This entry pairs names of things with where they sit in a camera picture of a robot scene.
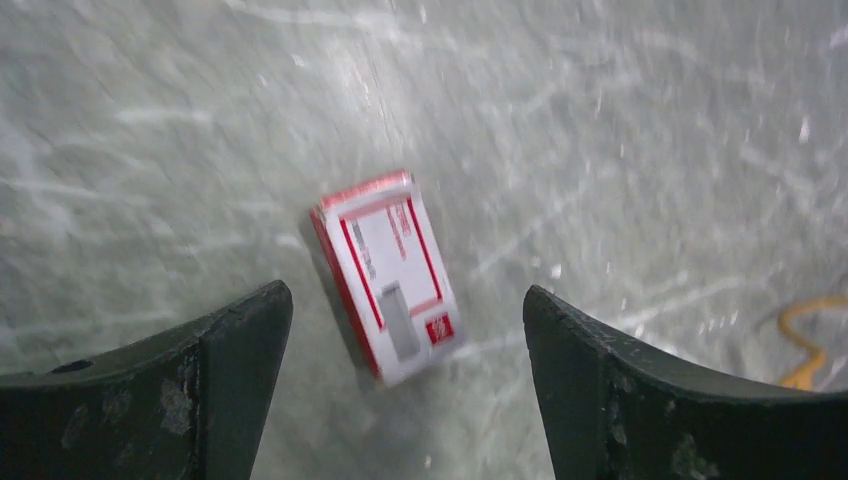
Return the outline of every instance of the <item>metallic surface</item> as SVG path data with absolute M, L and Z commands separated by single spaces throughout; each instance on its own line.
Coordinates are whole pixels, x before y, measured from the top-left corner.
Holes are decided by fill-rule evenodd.
M 777 313 L 848 286 L 846 24 L 838 0 L 5 2 L 2 368 L 282 278 L 255 478 L 550 479 L 530 284 L 724 372 L 805 358 Z M 400 166 L 473 342 L 383 391 L 306 210 Z M 817 388 L 848 386 L 846 321 L 799 323 L 832 353 Z
M 534 286 L 533 380 L 557 478 L 841 478 L 848 392 L 809 393 L 707 369 Z
M 276 281 L 132 345 L 0 377 L 0 478 L 250 478 L 291 319 Z

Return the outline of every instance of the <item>orange cable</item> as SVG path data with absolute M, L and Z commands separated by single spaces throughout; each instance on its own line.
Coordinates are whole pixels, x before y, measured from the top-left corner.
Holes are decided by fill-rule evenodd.
M 813 344 L 807 338 L 792 330 L 790 322 L 797 316 L 821 312 L 834 308 L 848 307 L 848 296 L 819 297 L 806 302 L 796 303 L 784 311 L 777 321 L 781 333 L 792 343 L 807 351 L 810 358 L 780 380 L 780 385 L 799 390 L 812 391 L 813 375 L 827 362 L 827 350 Z

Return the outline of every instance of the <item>gray table surface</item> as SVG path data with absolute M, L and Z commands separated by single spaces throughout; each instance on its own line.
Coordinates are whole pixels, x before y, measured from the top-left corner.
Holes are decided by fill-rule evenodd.
M 803 358 L 775 313 L 848 288 L 846 24 L 842 0 L 4 2 L 0 369 L 281 278 L 254 478 L 550 479 L 533 283 L 722 371 Z M 397 167 L 473 340 L 386 391 L 305 215 Z M 846 387 L 848 316 L 825 317 L 818 386 Z

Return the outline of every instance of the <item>box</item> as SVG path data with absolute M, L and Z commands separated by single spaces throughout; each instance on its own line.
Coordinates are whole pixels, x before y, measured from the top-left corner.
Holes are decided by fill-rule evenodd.
M 421 192 L 405 170 L 328 195 L 310 216 L 372 372 L 393 386 L 466 340 Z

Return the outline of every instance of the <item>small box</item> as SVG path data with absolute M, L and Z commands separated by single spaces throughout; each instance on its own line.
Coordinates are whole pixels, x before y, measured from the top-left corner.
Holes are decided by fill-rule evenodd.
M 374 375 L 393 386 L 466 340 L 421 192 L 405 170 L 328 195 L 310 213 Z

